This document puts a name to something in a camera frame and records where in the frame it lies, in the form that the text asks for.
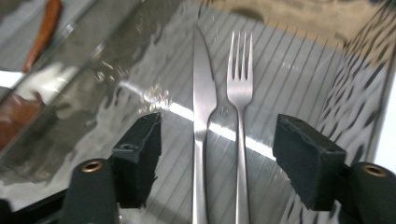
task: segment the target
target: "striped surface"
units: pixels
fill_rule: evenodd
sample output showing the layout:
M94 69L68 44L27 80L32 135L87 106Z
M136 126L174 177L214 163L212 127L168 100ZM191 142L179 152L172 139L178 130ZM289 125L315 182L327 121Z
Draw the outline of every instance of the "striped surface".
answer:
M225 78L231 33L241 31L253 32L254 44L254 96L246 112L251 219L252 223L277 223L291 187L273 159L262 155L272 155L276 115L289 114L315 126L342 52L320 36L191 3L180 7L163 29L160 41L148 49L142 62L132 68L134 75L123 83L142 89L160 83L162 90L169 91L173 105L164 114L163 154L147 207L120 213L133 223L191 223L193 133L188 118L192 111L192 27L196 20L208 46L218 92L218 108L210 120L207 139L210 221L234 223L236 150L230 139L234 138L236 114L226 100Z

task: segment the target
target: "wooden handle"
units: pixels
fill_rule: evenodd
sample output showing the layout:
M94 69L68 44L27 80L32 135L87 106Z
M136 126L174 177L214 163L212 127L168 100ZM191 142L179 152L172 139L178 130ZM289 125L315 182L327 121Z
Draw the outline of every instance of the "wooden handle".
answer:
M22 68L23 73L27 73L37 60L41 51L50 42L50 38L55 30L59 16L61 14L62 2L61 0L49 0L46 6L46 14L44 15L43 22L41 23L38 36L35 39L30 52L26 58Z

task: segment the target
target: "fork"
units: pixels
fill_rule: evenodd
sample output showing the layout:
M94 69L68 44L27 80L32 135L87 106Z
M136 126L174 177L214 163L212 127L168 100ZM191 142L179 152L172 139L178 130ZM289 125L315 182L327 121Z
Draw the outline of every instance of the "fork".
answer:
M248 53L247 72L245 67L245 51L247 35L244 38L244 47L242 52L241 72L239 72L239 42L241 34L238 35L238 43L236 48L235 71L233 73L233 40L234 32L231 40L230 56L228 60L227 70L227 97L230 103L235 107L238 115L238 163L236 176L236 213L235 223L248 224L249 205L248 205L248 175L247 161L245 150L245 127L244 114L246 106L251 102L253 97L253 34L250 34L250 46Z

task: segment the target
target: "fork tines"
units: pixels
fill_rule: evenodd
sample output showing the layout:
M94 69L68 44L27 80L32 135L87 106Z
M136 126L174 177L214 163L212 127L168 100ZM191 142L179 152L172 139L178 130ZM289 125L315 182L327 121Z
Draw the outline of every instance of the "fork tines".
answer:
M249 51L248 51L248 62L247 62L247 70L245 67L245 52L246 52L246 42L247 42L247 33L244 34L244 43L243 43L243 51L242 51L242 59L239 58L239 49L240 49L240 39L241 33L238 33L238 43L236 45L236 58L235 58L235 72L233 75L233 49L234 49L234 36L235 33L233 32L233 36L231 39L231 46L230 46L230 56L228 60L228 70L227 70L227 79L240 79L240 80L251 80L253 78L253 33L250 33L250 43L249 43ZM241 72L239 73L239 61L242 61L241 65Z

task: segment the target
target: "fork handle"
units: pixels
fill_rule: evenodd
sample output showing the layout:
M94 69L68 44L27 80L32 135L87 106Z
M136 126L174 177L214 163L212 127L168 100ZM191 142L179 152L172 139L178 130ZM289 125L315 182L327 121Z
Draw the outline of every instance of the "fork handle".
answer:
M194 140L192 174L192 223L207 224L207 203L205 184L205 141Z
M248 172L245 150L244 110L238 110L238 167L236 176L236 224L250 223L248 205Z

